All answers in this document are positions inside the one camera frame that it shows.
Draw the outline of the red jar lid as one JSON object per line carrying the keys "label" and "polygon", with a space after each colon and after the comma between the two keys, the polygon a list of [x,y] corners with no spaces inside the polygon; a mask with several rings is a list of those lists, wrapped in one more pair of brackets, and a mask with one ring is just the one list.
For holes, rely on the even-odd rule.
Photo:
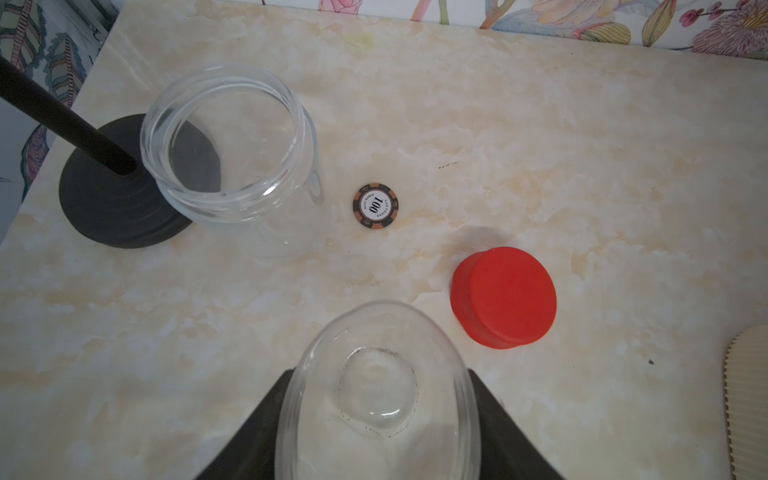
{"label": "red jar lid", "polygon": [[470,338],[499,350],[540,340],[557,312],[556,289],[545,267],[512,247],[463,260],[453,274],[450,303]]}

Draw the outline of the beige lid tea jar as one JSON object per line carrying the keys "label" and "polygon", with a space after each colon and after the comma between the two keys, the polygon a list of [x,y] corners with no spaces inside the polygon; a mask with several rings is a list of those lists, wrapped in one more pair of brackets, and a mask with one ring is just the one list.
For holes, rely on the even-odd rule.
{"label": "beige lid tea jar", "polygon": [[219,65],[171,83],[144,117],[140,151],[172,207],[249,254],[297,257],[324,240],[316,130],[268,71]]}

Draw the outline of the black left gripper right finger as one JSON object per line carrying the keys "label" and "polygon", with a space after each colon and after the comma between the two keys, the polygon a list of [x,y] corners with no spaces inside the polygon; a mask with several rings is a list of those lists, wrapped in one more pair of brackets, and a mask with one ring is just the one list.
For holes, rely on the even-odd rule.
{"label": "black left gripper right finger", "polygon": [[500,402],[469,369],[479,413],[481,480],[563,480],[539,453]]}

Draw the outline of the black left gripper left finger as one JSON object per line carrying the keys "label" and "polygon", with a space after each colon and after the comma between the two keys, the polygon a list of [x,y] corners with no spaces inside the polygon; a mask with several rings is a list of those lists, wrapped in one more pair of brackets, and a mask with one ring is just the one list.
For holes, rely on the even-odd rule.
{"label": "black left gripper left finger", "polygon": [[273,480],[279,416],[293,370],[282,373],[197,480]]}

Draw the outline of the red lid tea jar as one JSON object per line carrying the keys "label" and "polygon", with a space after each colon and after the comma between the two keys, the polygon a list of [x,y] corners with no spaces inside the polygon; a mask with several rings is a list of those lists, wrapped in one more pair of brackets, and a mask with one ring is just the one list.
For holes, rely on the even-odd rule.
{"label": "red lid tea jar", "polygon": [[427,315],[361,305],[307,347],[282,404],[278,479],[476,479],[479,413],[469,371]]}

